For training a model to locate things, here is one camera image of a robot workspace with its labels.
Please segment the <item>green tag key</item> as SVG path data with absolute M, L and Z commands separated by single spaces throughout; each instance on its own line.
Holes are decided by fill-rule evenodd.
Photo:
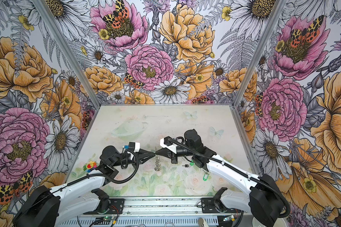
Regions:
M 182 165 L 182 166 L 185 167 L 185 168 L 190 168 L 190 167 L 194 166 L 194 162 L 193 162 L 193 161 L 190 161 L 190 162 L 188 162 L 188 163 L 185 163 L 185 164 Z

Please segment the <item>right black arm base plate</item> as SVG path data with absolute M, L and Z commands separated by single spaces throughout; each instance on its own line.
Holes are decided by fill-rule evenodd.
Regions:
M 215 203 L 215 199 L 212 197 L 203 197 L 200 199 L 200 204 L 198 207 L 201 208 L 202 213 L 240 213 L 241 210 L 229 209 L 222 207 L 220 202 Z

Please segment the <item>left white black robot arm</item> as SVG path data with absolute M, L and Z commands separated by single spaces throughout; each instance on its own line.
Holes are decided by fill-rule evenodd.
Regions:
M 87 212 L 106 213 L 109 197 L 101 190 L 108 183 L 122 184 L 132 179 L 139 166 L 155 157 L 154 152 L 138 148 L 137 143 L 119 152 L 107 146 L 100 163 L 85 176 L 52 188 L 34 190 L 13 219 L 15 227 L 55 227 Z

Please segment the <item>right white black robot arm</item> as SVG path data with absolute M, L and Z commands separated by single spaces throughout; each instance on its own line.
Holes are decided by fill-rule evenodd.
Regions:
M 195 166 L 223 178 L 243 192 L 243 196 L 234 196 L 227 188 L 221 188 L 214 196 L 214 204 L 219 211 L 235 209 L 249 212 L 266 227 L 272 227 L 277 219 L 290 215 L 290 204 L 271 176 L 249 173 L 226 161 L 204 146 L 196 130 L 186 131 L 183 137 L 162 138 L 160 146 L 156 155 L 169 158 L 174 164 L 179 157 L 190 156 Z

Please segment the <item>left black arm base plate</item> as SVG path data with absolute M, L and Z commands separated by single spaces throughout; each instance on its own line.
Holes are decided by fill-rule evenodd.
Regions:
M 102 199 L 98 207 L 94 211 L 86 212 L 84 215 L 105 215 L 105 214 L 122 214 L 125 199 Z

